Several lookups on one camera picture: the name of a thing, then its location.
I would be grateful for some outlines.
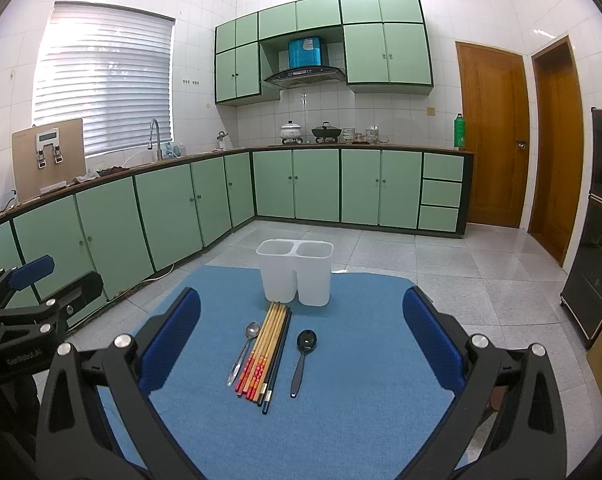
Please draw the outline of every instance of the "blue gripper pad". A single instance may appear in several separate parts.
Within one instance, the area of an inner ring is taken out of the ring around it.
[[[414,288],[403,295],[403,318],[441,387],[460,394],[465,387],[463,358]]]
[[[24,288],[35,284],[41,278],[52,274],[53,270],[55,270],[55,261],[46,254],[29,264],[25,264],[23,267],[13,270],[10,278],[8,278],[8,285],[12,290],[24,290]]]
[[[143,393],[149,395],[163,386],[200,315],[199,294],[186,287],[164,314],[143,325],[137,342],[142,344],[148,333],[154,333],[140,357],[138,384]]]

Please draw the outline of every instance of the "white pot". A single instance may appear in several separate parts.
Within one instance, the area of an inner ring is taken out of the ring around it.
[[[281,126],[281,139],[300,139],[301,138],[301,126],[288,121],[287,124]]]

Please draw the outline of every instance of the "chopstick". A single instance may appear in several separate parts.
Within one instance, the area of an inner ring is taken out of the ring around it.
[[[273,326],[272,321],[276,318],[277,314],[279,313],[279,310],[280,310],[279,304],[275,303],[274,306],[272,307],[272,309],[273,309],[272,313],[270,314],[268,319],[264,322],[265,328],[263,330],[263,338],[261,341],[259,341],[259,347],[257,348],[257,351],[254,353],[254,361],[252,362],[252,365],[251,365],[249,373],[246,377],[245,383],[243,384],[243,388],[240,391],[240,394],[237,394],[239,396],[241,396],[242,394],[246,394],[246,396],[248,395],[248,392],[252,386],[252,381],[254,380],[254,375],[256,373],[256,369],[257,369],[259,360],[261,358],[261,355],[263,354],[263,352],[265,351],[265,348],[267,347],[268,343],[270,342],[270,334],[271,334],[272,326]]]
[[[243,386],[247,382],[250,370],[252,369],[252,364],[254,364],[254,362],[256,360],[256,357],[255,357],[257,355],[256,352],[259,349],[260,343],[262,343],[262,341],[263,341],[263,334],[265,332],[265,329],[266,329],[267,323],[270,319],[270,316],[274,312],[275,305],[276,305],[276,303],[274,303],[273,301],[270,303],[270,308],[268,309],[268,313],[266,314],[265,319],[263,320],[261,330],[259,330],[259,335],[257,336],[257,339],[254,342],[254,345],[252,346],[252,351],[250,352],[248,361],[245,362],[245,367],[243,368],[243,371],[241,372],[241,375],[239,376],[239,380],[236,383],[235,392],[239,397],[241,397],[241,395],[243,395]]]
[[[292,318],[292,311],[290,310],[287,315],[287,318],[286,318],[286,323],[283,327],[283,335],[281,336],[281,344],[279,345],[279,348],[277,349],[277,355],[275,356],[274,363],[272,365],[272,373],[270,375],[270,378],[268,378],[268,389],[264,396],[263,409],[261,410],[261,412],[264,415],[268,414],[268,409],[270,408],[270,399],[272,398],[272,392],[274,390],[274,383],[277,382],[277,374],[279,373],[279,365],[281,364],[281,356],[283,355],[283,347],[286,345],[287,329],[290,327],[290,319],[291,318]]]
[[[268,348],[263,356],[263,359],[261,360],[260,363],[260,368],[258,369],[257,372],[257,377],[256,377],[256,382],[254,384],[254,388],[252,389],[252,392],[249,395],[249,399],[253,402],[257,402],[257,398],[258,395],[261,391],[261,388],[263,386],[263,382],[265,380],[265,374],[268,371],[268,367],[270,366],[271,362],[272,362],[272,356],[274,354],[274,349],[277,345],[277,342],[279,341],[279,335],[281,334],[281,327],[283,327],[283,322],[286,319],[287,316],[287,306],[285,305],[281,305],[281,310],[279,311],[279,315],[277,316],[277,319],[275,320],[275,325],[274,325],[274,329],[272,331],[272,335],[270,337],[270,344],[268,344]]]
[[[281,330],[279,331],[279,338],[277,339],[277,345],[275,346],[273,355],[271,355],[270,362],[268,363],[268,370],[263,381],[262,387],[259,391],[259,398],[257,400],[257,406],[261,406],[263,400],[265,398],[265,392],[268,389],[268,384],[270,384],[270,380],[273,374],[275,361],[279,355],[279,351],[281,350],[281,346],[285,343],[285,327],[289,324],[289,318],[292,316],[292,311],[289,308],[286,308],[286,317],[283,320],[283,324],[281,325]]]

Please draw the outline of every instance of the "window blind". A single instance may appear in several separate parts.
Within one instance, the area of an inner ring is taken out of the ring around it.
[[[161,141],[171,140],[172,25],[134,10],[57,2],[35,70],[34,124],[82,118],[86,155],[147,144],[152,119]]]

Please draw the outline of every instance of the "metal spoon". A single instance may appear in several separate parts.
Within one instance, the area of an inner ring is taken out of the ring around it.
[[[248,326],[245,327],[245,336],[248,339],[246,340],[245,345],[243,345],[243,350],[241,350],[239,357],[236,359],[235,366],[232,368],[230,375],[228,375],[228,377],[227,377],[227,385],[228,386],[232,386],[232,383],[235,382],[236,376],[239,373],[239,370],[241,369],[241,363],[243,362],[243,359],[245,358],[246,352],[248,352],[248,345],[250,344],[250,341],[252,339],[254,339],[255,337],[257,337],[259,335],[259,330],[261,330],[261,325],[259,323],[257,323],[256,321],[252,321],[251,323],[248,323]]]
[[[301,352],[299,356],[299,362],[297,363],[297,369],[292,377],[292,384],[290,386],[290,397],[293,399],[299,393],[301,387],[301,379],[303,378],[303,363],[305,362],[305,355],[309,354],[316,346],[316,334],[312,330],[303,330],[297,336],[297,348]]]

